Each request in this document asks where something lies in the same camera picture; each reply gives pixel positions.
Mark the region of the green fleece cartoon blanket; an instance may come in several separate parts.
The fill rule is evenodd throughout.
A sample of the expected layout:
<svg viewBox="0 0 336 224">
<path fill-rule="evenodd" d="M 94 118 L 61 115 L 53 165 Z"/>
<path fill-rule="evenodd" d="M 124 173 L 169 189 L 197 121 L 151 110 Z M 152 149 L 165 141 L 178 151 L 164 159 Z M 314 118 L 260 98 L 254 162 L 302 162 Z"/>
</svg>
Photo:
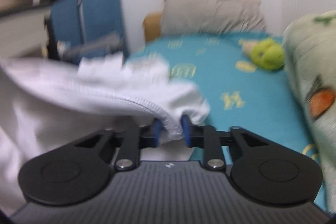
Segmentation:
<svg viewBox="0 0 336 224">
<path fill-rule="evenodd" d="M 335 213 L 335 11 L 307 14 L 283 34 L 285 70 L 317 146 L 327 209 Z"/>
</svg>

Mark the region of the white shirt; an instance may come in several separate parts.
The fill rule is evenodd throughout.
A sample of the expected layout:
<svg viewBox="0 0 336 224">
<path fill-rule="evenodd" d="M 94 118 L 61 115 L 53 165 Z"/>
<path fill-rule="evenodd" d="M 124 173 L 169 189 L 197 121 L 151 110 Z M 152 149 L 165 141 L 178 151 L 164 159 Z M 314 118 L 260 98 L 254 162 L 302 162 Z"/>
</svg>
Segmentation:
<svg viewBox="0 0 336 224">
<path fill-rule="evenodd" d="M 1 210 L 25 204 L 18 173 L 28 160 L 96 130 L 153 118 L 166 132 L 161 143 L 182 137 L 181 116 L 201 124 L 207 100 L 189 80 L 173 80 L 160 55 L 124 60 L 122 54 L 82 59 L 79 65 L 46 59 L 1 60 Z"/>
</svg>

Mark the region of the green plush toy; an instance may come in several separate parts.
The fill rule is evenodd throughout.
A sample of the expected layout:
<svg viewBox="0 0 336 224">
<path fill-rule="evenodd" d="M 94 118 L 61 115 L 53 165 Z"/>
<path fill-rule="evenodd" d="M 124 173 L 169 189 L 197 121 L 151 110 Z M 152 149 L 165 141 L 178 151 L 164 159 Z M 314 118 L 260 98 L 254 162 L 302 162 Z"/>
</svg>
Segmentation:
<svg viewBox="0 0 336 224">
<path fill-rule="evenodd" d="M 266 71 L 278 71 L 284 66 L 285 52 L 283 47 L 272 38 L 243 40 L 241 49 L 252 63 Z"/>
</svg>

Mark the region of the blue folding chair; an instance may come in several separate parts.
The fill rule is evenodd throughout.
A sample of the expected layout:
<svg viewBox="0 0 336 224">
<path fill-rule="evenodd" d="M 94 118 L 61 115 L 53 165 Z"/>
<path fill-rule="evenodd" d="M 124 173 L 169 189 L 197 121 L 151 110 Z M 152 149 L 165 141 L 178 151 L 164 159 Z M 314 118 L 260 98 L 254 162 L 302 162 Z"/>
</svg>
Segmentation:
<svg viewBox="0 0 336 224">
<path fill-rule="evenodd" d="M 121 0 L 57 0 L 44 25 L 51 60 L 78 65 L 83 58 L 129 56 Z"/>
</svg>

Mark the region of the grey pillow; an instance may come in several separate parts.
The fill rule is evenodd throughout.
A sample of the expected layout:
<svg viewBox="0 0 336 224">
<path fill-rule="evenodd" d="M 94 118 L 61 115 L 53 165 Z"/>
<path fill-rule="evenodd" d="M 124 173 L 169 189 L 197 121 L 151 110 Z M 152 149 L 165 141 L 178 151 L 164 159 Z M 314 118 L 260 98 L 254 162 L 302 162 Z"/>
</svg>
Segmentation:
<svg viewBox="0 0 336 224">
<path fill-rule="evenodd" d="M 259 0 L 165 0 L 161 34 L 265 31 L 260 5 Z"/>
</svg>

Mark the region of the white desk with black edge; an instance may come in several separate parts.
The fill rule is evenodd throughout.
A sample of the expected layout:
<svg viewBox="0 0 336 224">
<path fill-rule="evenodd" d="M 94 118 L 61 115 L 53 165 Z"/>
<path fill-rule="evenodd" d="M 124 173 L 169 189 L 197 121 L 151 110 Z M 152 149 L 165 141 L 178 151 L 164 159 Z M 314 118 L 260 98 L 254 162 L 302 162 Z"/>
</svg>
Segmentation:
<svg viewBox="0 0 336 224">
<path fill-rule="evenodd" d="M 40 50 L 48 39 L 45 18 L 49 16 L 47 6 L 1 17 L 1 57 L 25 56 Z"/>
</svg>

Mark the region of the brown bed headboard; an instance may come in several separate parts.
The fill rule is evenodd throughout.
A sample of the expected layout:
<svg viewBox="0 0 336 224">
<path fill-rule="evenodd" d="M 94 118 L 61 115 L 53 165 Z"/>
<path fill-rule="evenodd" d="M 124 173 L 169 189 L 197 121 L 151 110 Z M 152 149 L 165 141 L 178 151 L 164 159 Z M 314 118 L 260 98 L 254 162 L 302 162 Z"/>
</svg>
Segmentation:
<svg viewBox="0 0 336 224">
<path fill-rule="evenodd" d="M 162 12 L 151 12 L 147 14 L 143 20 L 143 34 L 145 38 L 145 42 L 151 42 L 156 38 L 161 36 L 161 22 Z"/>
</svg>

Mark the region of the teal patterned bed sheet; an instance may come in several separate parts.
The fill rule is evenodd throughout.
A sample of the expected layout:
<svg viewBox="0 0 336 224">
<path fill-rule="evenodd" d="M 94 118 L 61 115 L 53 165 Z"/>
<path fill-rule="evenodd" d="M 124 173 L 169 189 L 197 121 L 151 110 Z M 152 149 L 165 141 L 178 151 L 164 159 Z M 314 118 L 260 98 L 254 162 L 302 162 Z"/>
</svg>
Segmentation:
<svg viewBox="0 0 336 224">
<path fill-rule="evenodd" d="M 323 206 L 317 150 L 285 72 L 257 68 L 242 53 L 243 40 L 266 37 L 264 32 L 161 37 L 133 58 L 162 56 L 171 77 L 198 85 L 211 108 L 207 124 L 219 130 L 239 126 L 238 141 L 224 149 L 239 192 L 275 205 L 312 200 Z"/>
</svg>

